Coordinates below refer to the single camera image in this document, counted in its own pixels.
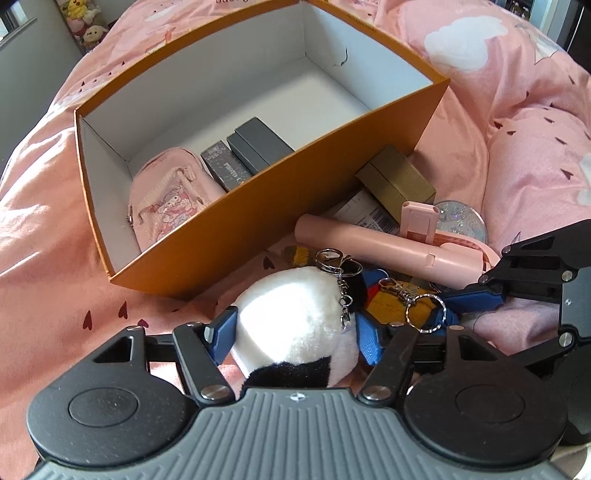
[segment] panda plush keychain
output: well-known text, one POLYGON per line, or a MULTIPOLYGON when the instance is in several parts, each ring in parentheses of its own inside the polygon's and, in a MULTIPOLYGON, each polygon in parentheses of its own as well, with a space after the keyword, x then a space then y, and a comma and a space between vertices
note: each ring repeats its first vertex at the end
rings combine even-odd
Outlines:
POLYGON ((359 348, 355 312, 367 300, 360 263, 336 249, 315 265, 269 275, 234 302, 232 356, 242 387, 326 388, 353 370, 359 348))

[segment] gray box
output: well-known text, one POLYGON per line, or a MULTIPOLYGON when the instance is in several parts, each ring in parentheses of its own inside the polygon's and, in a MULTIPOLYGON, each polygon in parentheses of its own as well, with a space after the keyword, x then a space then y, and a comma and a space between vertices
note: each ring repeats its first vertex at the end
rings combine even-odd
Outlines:
POLYGON ((234 133, 228 137, 228 145, 232 152, 238 157, 246 168, 256 175, 265 170, 269 164, 255 152, 255 150, 238 134, 234 133))
POLYGON ((216 181, 229 192, 252 177, 223 141, 201 152, 201 158, 216 181))
POLYGON ((269 165, 293 153, 293 149, 257 117, 239 126, 236 133, 269 165))

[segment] yellow item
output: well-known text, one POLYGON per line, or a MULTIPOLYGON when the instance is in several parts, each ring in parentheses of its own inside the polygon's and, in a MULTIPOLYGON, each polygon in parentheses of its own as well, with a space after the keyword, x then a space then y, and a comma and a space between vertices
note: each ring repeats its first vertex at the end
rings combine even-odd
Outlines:
MULTIPOLYGON (((399 281, 398 284, 413 296, 422 295, 424 293, 433 293, 432 291, 424 290, 409 282, 399 281)), ((417 328, 423 327, 429 318, 429 315, 431 315, 431 311, 435 307, 436 305, 431 299, 420 299, 408 312, 412 324, 417 328)), ((406 323, 406 318, 404 317, 406 304, 398 296, 388 291, 378 291, 365 310, 383 325, 391 322, 406 323)))
POLYGON ((285 247, 282 257, 289 263, 290 268, 300 268, 316 265, 315 255, 315 251, 306 247, 285 247))
POLYGON ((86 15, 88 7, 86 0, 70 0, 68 3, 68 18, 71 20, 79 20, 86 15))

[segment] window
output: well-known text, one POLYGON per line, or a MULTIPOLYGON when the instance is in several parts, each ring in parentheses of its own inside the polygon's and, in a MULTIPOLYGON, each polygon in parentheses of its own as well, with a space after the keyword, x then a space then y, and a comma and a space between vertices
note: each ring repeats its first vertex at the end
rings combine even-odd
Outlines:
POLYGON ((0 15, 0 41, 11 31, 27 21, 27 16, 18 2, 0 15))

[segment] pink bedsheet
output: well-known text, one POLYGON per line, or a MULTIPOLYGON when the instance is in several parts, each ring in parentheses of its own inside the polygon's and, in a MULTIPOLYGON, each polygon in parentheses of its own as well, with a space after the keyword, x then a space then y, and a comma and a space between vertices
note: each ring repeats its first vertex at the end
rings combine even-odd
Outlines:
MULTIPOLYGON (((151 48, 252 1, 138 0, 80 61, 11 157, 0 184, 4 480, 33 468, 27 404, 69 366, 126 325, 156 334, 211 318, 245 285, 282 267, 270 249, 187 304, 110 285, 76 160, 77 105, 151 48)), ((591 82, 566 53, 487 0, 337 3, 452 78, 413 161, 438 200, 482 213, 493 248, 590 216, 591 82)), ((475 329, 511 353, 553 335, 556 321, 557 307, 515 301, 481 316, 475 329)), ((237 379, 232 366, 226 373, 237 379)))

